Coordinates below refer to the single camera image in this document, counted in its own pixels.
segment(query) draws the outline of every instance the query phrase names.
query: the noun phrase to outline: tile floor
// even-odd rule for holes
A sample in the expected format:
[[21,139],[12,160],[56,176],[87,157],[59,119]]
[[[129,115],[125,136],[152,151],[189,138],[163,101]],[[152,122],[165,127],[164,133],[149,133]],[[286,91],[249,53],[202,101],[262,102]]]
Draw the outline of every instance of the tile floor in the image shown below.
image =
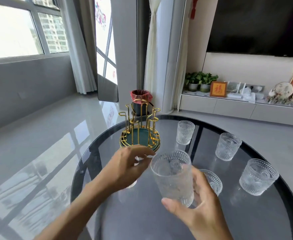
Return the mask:
[[[90,143],[123,121],[117,103],[72,95],[0,129],[0,240],[29,240],[70,202],[77,164]],[[293,127],[174,112],[241,137],[293,191]]]

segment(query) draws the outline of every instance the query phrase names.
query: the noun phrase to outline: black tv screen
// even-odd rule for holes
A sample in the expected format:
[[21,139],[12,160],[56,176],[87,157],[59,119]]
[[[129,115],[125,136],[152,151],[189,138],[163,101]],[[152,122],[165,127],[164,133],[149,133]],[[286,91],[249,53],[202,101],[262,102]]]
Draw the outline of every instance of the black tv screen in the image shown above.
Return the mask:
[[293,0],[218,0],[207,52],[293,57]]

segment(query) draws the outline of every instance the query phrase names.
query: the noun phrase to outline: gray curtain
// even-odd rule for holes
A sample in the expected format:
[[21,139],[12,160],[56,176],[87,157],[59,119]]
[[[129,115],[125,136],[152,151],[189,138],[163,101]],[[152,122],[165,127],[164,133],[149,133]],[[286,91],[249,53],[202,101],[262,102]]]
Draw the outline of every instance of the gray curtain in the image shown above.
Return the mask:
[[73,0],[88,52],[95,83],[97,82],[96,33],[94,0]]

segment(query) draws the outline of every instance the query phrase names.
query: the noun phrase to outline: glass coffee table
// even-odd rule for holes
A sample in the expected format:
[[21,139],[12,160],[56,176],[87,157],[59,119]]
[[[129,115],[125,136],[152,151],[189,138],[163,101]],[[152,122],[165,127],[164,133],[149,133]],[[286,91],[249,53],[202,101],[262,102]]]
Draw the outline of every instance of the glass coffee table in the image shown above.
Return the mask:
[[[215,156],[224,130],[208,123],[175,115],[158,115],[156,129],[161,145],[157,153],[176,147],[177,123],[189,120],[196,127],[186,151],[192,164],[214,172],[222,181],[219,195],[222,209],[234,239],[293,240],[293,194],[279,179],[261,196],[252,196],[239,185],[240,176],[251,158],[264,158],[245,142],[231,161]],[[73,201],[120,148],[125,123],[101,134],[87,149],[76,169],[71,192]],[[161,194],[150,167],[132,188],[111,195],[94,213],[80,239],[194,239],[188,228],[161,204]]]

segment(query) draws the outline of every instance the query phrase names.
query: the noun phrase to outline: red tassel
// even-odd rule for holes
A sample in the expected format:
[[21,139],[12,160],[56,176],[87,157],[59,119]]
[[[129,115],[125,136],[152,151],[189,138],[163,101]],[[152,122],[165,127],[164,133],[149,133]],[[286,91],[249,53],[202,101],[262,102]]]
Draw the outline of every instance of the red tassel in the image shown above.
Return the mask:
[[196,3],[198,2],[198,0],[193,0],[193,5],[192,5],[192,11],[191,11],[191,19],[194,19],[195,17],[195,7],[196,7]]

